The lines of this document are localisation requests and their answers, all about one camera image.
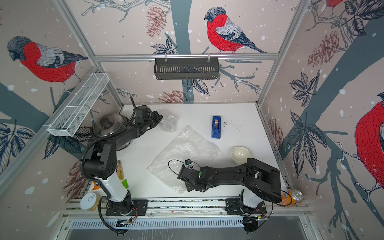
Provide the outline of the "bubble wrap sheet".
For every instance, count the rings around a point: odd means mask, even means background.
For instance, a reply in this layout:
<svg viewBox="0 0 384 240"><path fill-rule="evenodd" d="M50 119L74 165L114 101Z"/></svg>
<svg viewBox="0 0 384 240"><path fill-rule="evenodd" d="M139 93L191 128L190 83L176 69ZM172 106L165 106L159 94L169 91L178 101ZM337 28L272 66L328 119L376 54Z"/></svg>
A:
<svg viewBox="0 0 384 240"><path fill-rule="evenodd" d="M220 148L207 140L191 126L186 126L152 161L147 170L176 194L187 189L177 179L185 160L191 160L195 169L213 163Z"/></svg>
<svg viewBox="0 0 384 240"><path fill-rule="evenodd" d="M159 128L165 132L173 133L177 128L178 122L179 119L176 116L172 114L166 114L163 116L161 122L159 123Z"/></svg>

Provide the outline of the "cream ceramic bowl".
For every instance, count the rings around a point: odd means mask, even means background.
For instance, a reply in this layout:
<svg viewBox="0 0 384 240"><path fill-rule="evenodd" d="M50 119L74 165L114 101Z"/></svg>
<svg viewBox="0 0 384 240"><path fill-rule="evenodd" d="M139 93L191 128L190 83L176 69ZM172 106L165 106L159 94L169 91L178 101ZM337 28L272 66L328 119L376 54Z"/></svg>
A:
<svg viewBox="0 0 384 240"><path fill-rule="evenodd" d="M237 165L245 164L250 157L250 152L241 146L234 147L231 151L232 161Z"/></svg>

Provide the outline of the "blue tape dispenser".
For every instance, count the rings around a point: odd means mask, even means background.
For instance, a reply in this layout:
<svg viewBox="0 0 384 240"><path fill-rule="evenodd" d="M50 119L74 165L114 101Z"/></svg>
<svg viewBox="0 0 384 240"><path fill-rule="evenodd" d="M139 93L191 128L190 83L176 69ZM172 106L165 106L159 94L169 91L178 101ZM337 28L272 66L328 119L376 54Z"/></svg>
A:
<svg viewBox="0 0 384 240"><path fill-rule="evenodd" d="M213 116L212 119L212 138L220 139L221 138L221 117Z"/></svg>

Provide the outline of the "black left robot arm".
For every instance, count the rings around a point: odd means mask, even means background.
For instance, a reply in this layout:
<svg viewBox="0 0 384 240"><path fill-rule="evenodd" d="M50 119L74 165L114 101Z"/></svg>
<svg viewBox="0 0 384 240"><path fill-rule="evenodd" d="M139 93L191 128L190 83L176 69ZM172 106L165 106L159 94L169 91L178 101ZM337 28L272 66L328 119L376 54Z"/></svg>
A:
<svg viewBox="0 0 384 240"><path fill-rule="evenodd" d="M112 203L123 209L131 208L131 194L116 172L117 152L129 143L155 128L163 116L148 106L134 107L130 118L121 114L106 114L91 128L91 138L80 158L80 171L85 179L95 182Z"/></svg>

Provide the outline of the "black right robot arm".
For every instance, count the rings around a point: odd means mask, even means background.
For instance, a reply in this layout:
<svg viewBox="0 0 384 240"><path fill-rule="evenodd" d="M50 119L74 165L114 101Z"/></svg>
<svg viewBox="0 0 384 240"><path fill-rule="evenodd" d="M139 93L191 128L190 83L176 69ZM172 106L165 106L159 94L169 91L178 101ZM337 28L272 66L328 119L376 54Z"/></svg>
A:
<svg viewBox="0 0 384 240"><path fill-rule="evenodd" d="M245 164L228 167L201 167L200 170L182 166L178 179L185 182L187 191L206 192L218 186L243 186L263 201L280 203L281 173L275 167L254 158L248 158Z"/></svg>

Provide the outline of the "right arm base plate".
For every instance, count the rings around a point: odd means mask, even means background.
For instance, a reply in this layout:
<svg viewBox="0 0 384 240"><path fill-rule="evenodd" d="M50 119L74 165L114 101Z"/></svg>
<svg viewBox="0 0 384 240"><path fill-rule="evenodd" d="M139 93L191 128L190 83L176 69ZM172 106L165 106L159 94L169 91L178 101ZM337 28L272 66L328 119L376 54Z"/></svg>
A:
<svg viewBox="0 0 384 240"><path fill-rule="evenodd" d="M252 215L266 215L266 205L265 202L260 202L256 207L247 207L241 203L240 198L225 199L226 208L225 211L228 215L239 215L242 217L250 217Z"/></svg>

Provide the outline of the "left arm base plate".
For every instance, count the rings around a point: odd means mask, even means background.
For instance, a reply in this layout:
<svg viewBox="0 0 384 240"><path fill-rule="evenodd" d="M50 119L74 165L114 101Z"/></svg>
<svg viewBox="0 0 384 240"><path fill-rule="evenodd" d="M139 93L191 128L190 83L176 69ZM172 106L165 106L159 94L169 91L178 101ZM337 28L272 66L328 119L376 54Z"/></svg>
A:
<svg viewBox="0 0 384 240"><path fill-rule="evenodd" d="M106 216L145 216L148 206L148 200L131 200L130 202L112 202L108 200Z"/></svg>

